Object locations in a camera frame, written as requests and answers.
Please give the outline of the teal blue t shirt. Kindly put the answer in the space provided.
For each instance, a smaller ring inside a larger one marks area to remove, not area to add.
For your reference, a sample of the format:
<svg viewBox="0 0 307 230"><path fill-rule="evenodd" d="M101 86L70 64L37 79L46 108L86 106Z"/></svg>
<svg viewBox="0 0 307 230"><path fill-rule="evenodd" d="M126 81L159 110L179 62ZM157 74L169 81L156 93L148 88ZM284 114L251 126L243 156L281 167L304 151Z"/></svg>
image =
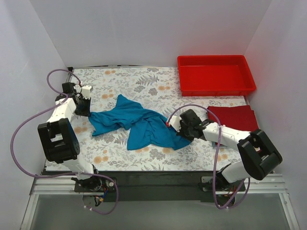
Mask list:
<svg viewBox="0 0 307 230"><path fill-rule="evenodd" d="M89 121L94 127L93 136L99 136L124 128L130 134L128 150L138 150L150 144L178 150L190 144L178 136L176 131L166 126L167 118L160 113L145 109L138 102L119 95L116 106L110 111L91 112Z"/></svg>

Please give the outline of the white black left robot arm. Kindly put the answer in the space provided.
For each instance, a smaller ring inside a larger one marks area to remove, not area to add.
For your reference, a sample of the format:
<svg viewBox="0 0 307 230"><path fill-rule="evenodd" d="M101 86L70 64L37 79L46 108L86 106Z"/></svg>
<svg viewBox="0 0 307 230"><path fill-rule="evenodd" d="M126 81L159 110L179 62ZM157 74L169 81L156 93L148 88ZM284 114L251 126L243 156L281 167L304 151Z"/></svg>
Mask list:
<svg viewBox="0 0 307 230"><path fill-rule="evenodd" d="M73 180L81 187L96 192L102 187L102 180L94 174L98 170L81 155L80 144L71 126L73 115L90 116L92 86L76 89L72 82L62 84L64 95L55 99L57 106L49 120L38 125L38 134L50 162L62 164L76 174Z"/></svg>

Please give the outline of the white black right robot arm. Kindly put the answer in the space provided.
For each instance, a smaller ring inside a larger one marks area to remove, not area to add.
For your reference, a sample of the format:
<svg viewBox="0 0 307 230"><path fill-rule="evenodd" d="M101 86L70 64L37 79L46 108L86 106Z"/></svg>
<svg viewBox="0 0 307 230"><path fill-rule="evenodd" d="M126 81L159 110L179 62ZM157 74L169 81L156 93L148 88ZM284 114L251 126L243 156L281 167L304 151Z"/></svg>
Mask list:
<svg viewBox="0 0 307 230"><path fill-rule="evenodd" d="M169 121L177 134L189 141L203 139L220 142L223 146L239 152L241 160L220 169L215 178L203 184L207 190L228 190L236 182L246 178L263 180L283 161L277 148L263 130L240 131L206 119L201 120L189 109Z"/></svg>

